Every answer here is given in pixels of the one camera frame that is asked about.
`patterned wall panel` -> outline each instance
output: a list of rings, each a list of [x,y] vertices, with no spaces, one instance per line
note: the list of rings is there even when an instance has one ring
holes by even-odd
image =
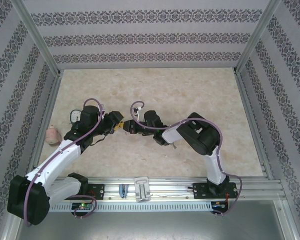
[[[280,3],[241,77],[300,232],[300,0]]]
[[[0,0],[0,224],[10,180],[27,171],[53,81],[18,14]]]
[[[25,0],[61,69],[233,67],[269,0]]]

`purple cable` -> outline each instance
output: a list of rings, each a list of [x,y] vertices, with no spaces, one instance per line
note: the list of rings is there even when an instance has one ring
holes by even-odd
[[[56,152],[41,168],[40,170],[34,175],[34,178],[32,179],[32,181],[30,182],[29,184],[29,187],[26,191],[26,194],[25,194],[25,198],[24,198],[24,205],[23,205],[23,219],[24,219],[24,224],[27,226],[27,227],[30,227],[31,224],[29,224],[28,222],[28,218],[27,218],[27,208],[28,208],[28,199],[29,199],[29,195],[30,195],[30,190],[34,184],[34,181],[37,179],[37,177],[39,176],[38,174],[40,174],[41,172],[43,172],[43,170],[46,168],[46,166],[48,166],[48,164],[53,160],[55,159],[61,152],[63,152],[64,150],[66,150],[68,147],[76,144],[78,141],[81,141],[82,139],[84,139],[86,136],[88,136],[90,133],[92,133],[97,127],[98,125],[100,124],[101,120],[102,120],[102,112],[103,112],[103,108],[102,108],[102,105],[101,103],[95,99],[95,98],[90,98],[90,99],[87,99],[85,100],[84,104],[83,104],[83,107],[85,107],[86,103],[90,100],[93,100],[95,101],[98,106],[99,106],[99,111],[100,111],[100,116],[99,116],[99,119],[98,119],[98,122],[96,123],[96,125],[89,131],[87,132],[85,135],[79,137],[77,140],[73,141],[72,143],[68,144],[67,146],[65,146],[64,148],[61,149],[61,151],[58,151]]]
[[[97,202],[96,202],[96,199],[95,199],[95,197],[93,197],[93,196],[89,196],[89,195],[73,195],[73,196],[70,196],[70,198],[77,198],[77,197],[79,197],[79,198],[90,198],[90,199],[92,199],[93,200],[93,202],[95,202],[95,205],[94,205],[94,207],[93,207],[93,209],[90,211],[90,212],[88,212],[86,215],[84,215],[84,216],[77,216],[75,213],[76,213],[76,211],[77,210],[79,210],[80,208],[78,207],[78,208],[76,208],[75,210],[74,210],[74,213],[73,213],[73,215],[74,215],[74,217],[75,218],[80,218],[80,219],[83,219],[83,218],[85,218],[85,217],[87,217],[87,216],[89,216],[89,215],[91,215],[93,212],[94,212],[94,210],[96,210],[96,204],[97,204]]]
[[[221,171],[223,174],[225,174],[225,175],[227,175],[227,176],[229,176],[229,177],[232,177],[232,178],[233,178],[233,177],[234,177],[234,178],[237,178],[237,179],[240,181],[240,189],[239,189],[238,195],[237,195],[236,199],[234,200],[232,206],[231,206],[226,212],[224,212],[224,213],[222,213],[222,212],[220,212],[220,211],[218,211],[218,210],[214,210],[215,212],[217,212],[218,214],[220,214],[220,215],[222,215],[222,216],[228,214],[228,213],[233,209],[233,207],[235,206],[235,204],[237,203],[237,201],[238,201],[238,199],[239,199],[239,197],[240,197],[240,194],[241,194],[241,192],[242,192],[243,182],[242,182],[242,178],[241,178],[240,176],[226,173],[226,172],[224,172],[223,169],[222,169],[219,154],[220,154],[220,149],[221,149],[221,145],[222,145],[222,142],[223,142],[223,135],[222,135],[222,132],[221,132],[220,128],[219,128],[215,123],[213,123],[213,122],[211,122],[211,121],[209,121],[209,120],[201,119],[201,118],[197,118],[197,117],[194,117],[194,118],[193,118],[193,117],[192,117],[192,118],[186,118],[186,119],[183,119],[183,120],[179,121],[178,123],[172,124],[172,125],[167,126],[167,127],[162,127],[162,128],[161,128],[161,127],[158,127],[158,128],[157,128],[157,127],[151,127],[151,126],[149,127],[149,126],[146,126],[146,125],[141,124],[141,123],[138,122],[138,120],[134,117],[134,115],[133,115],[133,107],[134,107],[134,105],[136,105],[137,103],[138,103],[138,104],[142,104],[142,107],[141,107],[141,108],[143,108],[143,107],[145,106],[145,103],[144,103],[143,101],[135,101],[135,102],[131,105],[131,107],[130,107],[130,113],[131,113],[131,116],[132,116],[133,120],[134,120],[137,124],[139,124],[141,127],[146,128],[146,129],[152,129],[152,130],[166,130],[166,129],[175,127],[175,126],[177,126],[177,125],[179,125],[179,124],[184,124],[184,123],[189,122],[189,121],[202,121],[202,122],[204,122],[204,123],[206,122],[206,123],[210,124],[212,127],[214,127],[214,128],[216,129],[216,131],[217,131],[217,132],[219,133],[219,135],[220,135],[220,144],[219,144],[218,149],[216,150],[216,159],[217,159],[217,161],[218,161],[219,169],[220,169],[220,171]]]

